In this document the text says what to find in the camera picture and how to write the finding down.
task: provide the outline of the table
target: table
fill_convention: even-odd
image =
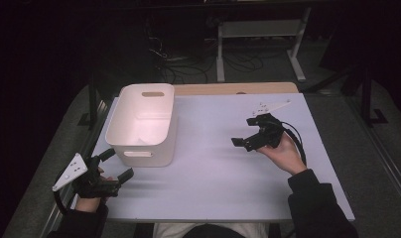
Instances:
[[[240,90],[252,93],[254,88],[268,94],[231,95]],[[134,168],[134,178],[123,184],[118,197],[108,201],[109,219],[130,222],[290,220],[289,174],[263,155],[235,148],[230,141],[231,137],[245,138],[257,132],[258,128],[249,127],[245,122],[252,117],[250,106],[281,101],[290,101],[290,104],[272,114],[299,130],[309,167],[321,181],[333,184],[339,206],[353,220],[304,96],[293,83],[176,86],[179,126],[173,161],[164,168]],[[109,148],[104,136],[111,112],[94,155]],[[106,176],[118,176],[128,169],[116,156],[100,166]]]

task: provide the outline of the forearm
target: forearm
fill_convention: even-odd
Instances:
[[[108,208],[104,204],[100,204],[94,213],[71,210],[64,216],[59,229],[50,233],[48,238],[100,237],[107,214]]]
[[[299,238],[358,237],[336,203],[329,183],[319,183],[312,170],[289,178],[293,194],[288,202]]]

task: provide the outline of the gray floor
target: gray floor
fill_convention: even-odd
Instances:
[[[299,61],[307,81],[298,83],[285,55],[289,44],[284,40],[256,40],[225,45],[224,55],[233,62],[224,64],[226,82],[293,81],[303,89],[332,74],[319,68],[327,41],[305,40],[299,51]],[[174,77],[168,71],[166,81],[216,82],[214,57],[197,63],[196,68],[182,67],[189,65],[185,63],[188,62],[168,63],[171,69],[183,73],[177,72],[177,77]],[[369,136],[376,134],[380,138],[381,145],[401,172],[401,114],[389,94],[373,83],[372,106],[381,109],[389,123],[368,129],[355,113],[359,94],[345,98],[339,94],[341,85],[342,80],[337,81],[321,93],[306,94],[306,99],[356,217],[353,224],[360,237],[401,237],[401,193],[384,167],[380,148],[374,146]],[[82,147],[88,134],[87,127],[77,126],[80,115],[88,111],[86,99],[87,91],[84,89],[65,115],[4,237],[41,235],[54,207],[50,188],[57,172]],[[36,200],[40,209],[35,209]],[[292,224],[282,224],[283,233],[291,229]],[[107,222],[103,237],[132,237],[133,230],[134,224],[131,223]]]

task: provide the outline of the metal stand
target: metal stand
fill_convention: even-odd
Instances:
[[[291,66],[300,82],[306,80],[297,60],[297,53],[302,42],[311,8],[306,8],[300,20],[274,20],[253,22],[223,22],[218,26],[218,53],[216,57],[217,81],[225,82],[222,60],[222,39],[240,37],[281,37],[295,36],[295,44],[287,51]]]

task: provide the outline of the storage basket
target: storage basket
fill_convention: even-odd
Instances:
[[[121,90],[105,140],[126,166],[164,167],[172,161],[178,118],[173,105],[171,84],[132,84]]]

